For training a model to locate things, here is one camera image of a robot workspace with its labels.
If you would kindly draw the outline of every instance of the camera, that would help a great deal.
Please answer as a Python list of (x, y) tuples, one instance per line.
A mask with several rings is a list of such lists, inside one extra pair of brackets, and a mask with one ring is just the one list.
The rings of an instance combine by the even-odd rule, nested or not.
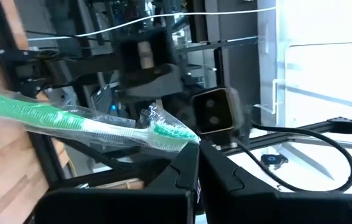
[(244, 124), (242, 102), (234, 88), (217, 87), (192, 97), (200, 135), (230, 133)]

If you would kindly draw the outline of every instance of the black plastic part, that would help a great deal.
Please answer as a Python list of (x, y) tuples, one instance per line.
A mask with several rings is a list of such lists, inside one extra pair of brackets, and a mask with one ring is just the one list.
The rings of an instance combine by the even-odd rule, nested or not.
[(142, 190), (60, 189), (35, 207), (35, 223), (188, 223), (195, 221), (197, 145), (189, 144)]
[(200, 182), (209, 224), (352, 223), (352, 195), (283, 193), (202, 141)]
[(202, 134), (233, 130), (235, 112), (227, 88), (214, 88), (192, 97), (197, 128)]
[(280, 169), (281, 166), (285, 163), (288, 162), (288, 158), (286, 158), (285, 156), (279, 154), (264, 154), (261, 156), (261, 162), (269, 167), (269, 168), (273, 168), (273, 169)]
[[(13, 33), (7, 22), (6, 15), (0, 2), (0, 49), (2, 50), (18, 50)], [(20, 89), (20, 80), (18, 79), (14, 64), (0, 57), (0, 69), (3, 77), (6, 79), (8, 89), (12, 91), (22, 91)], [(23, 93), (30, 97), (35, 97), (28, 93)], [(28, 133), (32, 146), (36, 151), (36, 155), (44, 172), (49, 187), (54, 187), (59, 181), (64, 179), (64, 173), (60, 162), (57, 158), (56, 150), (52, 140), (48, 136), (41, 134)]]
[(223, 49), (221, 47), (216, 48), (213, 50), (213, 58), (215, 59), (215, 68), (216, 70), (216, 85), (217, 86), (224, 86), (226, 85), (225, 76), (225, 68), (223, 65)]
[(219, 133), (209, 134), (204, 138), (211, 139), (214, 144), (224, 148), (228, 147), (232, 143), (233, 133), (231, 131), (223, 131)]

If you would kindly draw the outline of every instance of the clear plastic packaging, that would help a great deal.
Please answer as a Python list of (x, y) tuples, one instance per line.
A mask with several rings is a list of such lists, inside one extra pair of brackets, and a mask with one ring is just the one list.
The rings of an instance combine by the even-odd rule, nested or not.
[(131, 119), (80, 106), (54, 105), (0, 90), (0, 118), (22, 123), (27, 131), (109, 146), (180, 151), (187, 142), (199, 141), (194, 132), (156, 105), (142, 115), (146, 128), (137, 129)]

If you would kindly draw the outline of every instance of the wire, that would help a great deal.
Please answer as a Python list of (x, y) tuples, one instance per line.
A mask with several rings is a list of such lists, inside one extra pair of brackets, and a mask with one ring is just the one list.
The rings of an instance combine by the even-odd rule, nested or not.
[[(39, 47), (39, 50), (50, 50), (50, 49), (60, 49), (60, 47)], [(97, 46), (97, 47), (61, 47), (61, 49), (110, 49), (105, 46)]]
[(26, 30), (26, 33), (30, 33), (30, 34), (42, 34), (42, 35), (51, 35), (54, 37), (69, 37), (69, 38), (77, 38), (77, 39), (85, 39), (85, 40), (95, 40), (95, 41), (100, 41), (96, 38), (90, 38), (90, 37), (78, 37), (75, 35), (63, 35), (63, 34), (53, 34), (53, 33), (46, 33), (46, 32), (38, 32), (38, 31), (31, 31), (31, 30)]
[[(146, 19), (152, 19), (152, 18), (156, 18), (156, 17), (169, 17), (169, 16), (223, 16), (223, 15), (233, 15), (233, 14), (245, 14), (245, 13), (252, 13), (252, 12), (264, 12), (264, 11), (270, 11), (270, 10), (274, 10), (276, 9), (276, 7), (269, 7), (269, 8), (265, 8), (265, 9), (256, 9), (256, 10), (248, 10), (248, 11), (233, 11), (233, 12), (179, 12), (179, 13), (173, 13), (173, 14), (161, 14), (161, 15), (152, 15), (152, 16), (147, 16), (147, 17), (143, 17), (140, 19), (136, 19), (135, 21), (131, 21), (131, 22), (127, 22), (118, 26), (114, 26), (114, 27), (110, 27), (107, 29), (103, 29), (103, 30), (99, 30), (96, 32), (90, 32), (87, 34), (79, 34), (76, 35), (75, 37), (86, 37), (89, 35), (95, 35), (95, 34), (100, 34), (102, 32), (107, 32), (107, 31), (111, 31), (111, 30), (115, 30), (124, 26), (128, 26), (131, 25), (133, 23), (137, 23), (140, 21), (144, 21)], [(39, 38), (31, 38), (28, 39), (28, 41), (38, 41), (38, 40), (58, 40), (58, 39), (69, 39), (69, 38), (73, 38), (70, 36), (62, 36), (62, 37), (39, 37)]]
[[(340, 151), (347, 159), (349, 165), (350, 165), (350, 176), (348, 177), (348, 180), (346, 181), (345, 184), (343, 184), (341, 187), (334, 189), (334, 190), (327, 190), (326, 192), (345, 192), (347, 191), (351, 186), (352, 186), (352, 156), (350, 153), (343, 148), (341, 145), (339, 145), (336, 141), (332, 140), (329, 137), (326, 137), (320, 133), (317, 133), (315, 131), (310, 131), (306, 129), (299, 129), (299, 128), (281, 128), (281, 127), (267, 127), (267, 126), (261, 126), (259, 124), (252, 123), (253, 128), (257, 128), (260, 130), (264, 131), (273, 131), (273, 132), (279, 132), (279, 133), (291, 133), (291, 134), (300, 134), (300, 135), (305, 135), (305, 136), (311, 136), (315, 137), (317, 139), (320, 139), (322, 141), (327, 142), (329, 145), (333, 146), (335, 149)], [(295, 187), (293, 185), (288, 184), (287, 182), (283, 181), (281, 178), (276, 176), (273, 172), (270, 171), (268, 167), (266, 167), (264, 164), (262, 164), (256, 157), (251, 153), (250, 150), (246, 149), (243, 146), (243, 143), (235, 138), (234, 139), (238, 146), (273, 180), (278, 182), (280, 185), (283, 185), (284, 187), (287, 187), (290, 190), (293, 190), (294, 192), (310, 192), (311, 190), (304, 190), (300, 189), (298, 187)]]

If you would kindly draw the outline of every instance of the machine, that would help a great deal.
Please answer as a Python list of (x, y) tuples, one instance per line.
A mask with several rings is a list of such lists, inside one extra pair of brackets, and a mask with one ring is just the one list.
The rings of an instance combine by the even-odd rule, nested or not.
[[(214, 45), (238, 44), (242, 43), (218, 42)], [(185, 69), (173, 52), (166, 31), (161, 29), (125, 41), (115, 54), (92, 58), (59, 58), (58, 55), (18, 50), (0, 6), (0, 66), (8, 77), (10, 89), (35, 96), (44, 88), (69, 85), (92, 69), (97, 72), (120, 70), (119, 95), (126, 101), (139, 101), (140, 96), (146, 100), (168, 98), (183, 93), (182, 90), (189, 86), (194, 94), (191, 106), (197, 121), (195, 131), (202, 139), (199, 145), (188, 144), (177, 155), (158, 155), (162, 159), (157, 160), (160, 163), (150, 166), (159, 166), (157, 170), (161, 173), (154, 178), (147, 177), (144, 189), (106, 190), (96, 187), (136, 176), (144, 179), (141, 170), (147, 167), (123, 164), (109, 159), (111, 155), (95, 153), (80, 142), (62, 139), (65, 144), (90, 153), (114, 168), (65, 180), (51, 139), (29, 133), (50, 186), (35, 208), (35, 223), (181, 224), (194, 223), (195, 215), (202, 212), (208, 223), (352, 223), (352, 195), (343, 194), (352, 186), (352, 157), (337, 142), (320, 134), (352, 134), (351, 119), (333, 118), (297, 129), (251, 123), (249, 112), (234, 90), (224, 86), (199, 89), (194, 82), (184, 78)], [(97, 66), (86, 66), (85, 62), (95, 62)], [(165, 90), (159, 86), (160, 79), (176, 85)], [(183, 95), (184, 101), (189, 98), (189, 94)], [(273, 133), (249, 139), (252, 127)], [(329, 192), (307, 192), (269, 170), (269, 166), (278, 163), (261, 162), (250, 153), (253, 149), (286, 142), (294, 134), (314, 136), (337, 148), (350, 164), (348, 181)], [(230, 144), (237, 147), (228, 149)], [(227, 155), (239, 152), (245, 152), (267, 175), (294, 193), (278, 191), (227, 158)], [(286, 162), (283, 158), (275, 159)], [(80, 188), (80, 184), (87, 184), (89, 188)]]

